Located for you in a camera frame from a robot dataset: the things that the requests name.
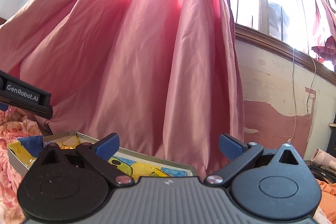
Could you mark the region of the floral bed sheet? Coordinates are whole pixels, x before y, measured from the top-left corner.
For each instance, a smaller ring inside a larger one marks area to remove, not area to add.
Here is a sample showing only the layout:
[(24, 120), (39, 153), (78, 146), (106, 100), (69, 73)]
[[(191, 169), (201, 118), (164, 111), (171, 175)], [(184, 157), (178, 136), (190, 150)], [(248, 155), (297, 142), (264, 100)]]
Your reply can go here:
[(1, 111), (1, 223), (23, 223), (26, 219), (17, 192), (34, 157), (19, 141), (41, 135), (37, 122), (23, 110), (9, 106)]

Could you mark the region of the grey cardboard box tray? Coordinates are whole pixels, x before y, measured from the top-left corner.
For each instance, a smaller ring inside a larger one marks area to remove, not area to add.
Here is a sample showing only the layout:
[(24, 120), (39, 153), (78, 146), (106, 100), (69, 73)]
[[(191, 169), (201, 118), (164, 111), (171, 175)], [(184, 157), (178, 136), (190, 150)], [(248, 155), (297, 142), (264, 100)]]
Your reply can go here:
[(92, 149), (98, 156), (136, 181), (142, 176), (186, 177), (197, 175), (195, 168), (191, 165), (163, 160), (121, 148), (117, 134), (112, 134), (110, 139), (97, 140), (77, 131), (50, 136), (18, 138), (7, 145), (9, 162), (20, 175), (25, 176), (46, 145), (57, 144), (61, 149), (73, 152), (82, 143), (91, 143)]

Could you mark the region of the pink hair dryer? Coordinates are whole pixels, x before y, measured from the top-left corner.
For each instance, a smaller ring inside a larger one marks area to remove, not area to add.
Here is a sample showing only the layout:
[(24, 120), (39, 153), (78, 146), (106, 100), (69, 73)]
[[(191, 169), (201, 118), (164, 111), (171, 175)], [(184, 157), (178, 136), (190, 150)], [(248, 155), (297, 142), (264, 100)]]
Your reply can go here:
[(336, 170), (336, 158), (319, 148), (314, 151), (310, 160), (316, 165)]

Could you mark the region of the orange cloth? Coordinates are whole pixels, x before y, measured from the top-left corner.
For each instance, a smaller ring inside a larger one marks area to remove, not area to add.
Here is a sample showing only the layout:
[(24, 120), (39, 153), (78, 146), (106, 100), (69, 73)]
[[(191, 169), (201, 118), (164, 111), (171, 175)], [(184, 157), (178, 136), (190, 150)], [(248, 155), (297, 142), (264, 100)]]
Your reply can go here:
[(321, 188), (322, 198), (319, 207), (331, 223), (335, 223), (336, 201), (335, 201), (335, 183), (329, 184), (317, 180)]

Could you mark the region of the pink curtain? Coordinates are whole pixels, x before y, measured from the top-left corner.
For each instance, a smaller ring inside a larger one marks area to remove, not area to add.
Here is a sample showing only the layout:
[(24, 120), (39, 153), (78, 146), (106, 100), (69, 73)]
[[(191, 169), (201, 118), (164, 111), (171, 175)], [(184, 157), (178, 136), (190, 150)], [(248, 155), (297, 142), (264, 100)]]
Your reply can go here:
[(227, 163), (243, 92), (230, 0), (30, 0), (1, 26), (1, 70), (51, 94), (54, 133), (76, 130), (192, 165)]

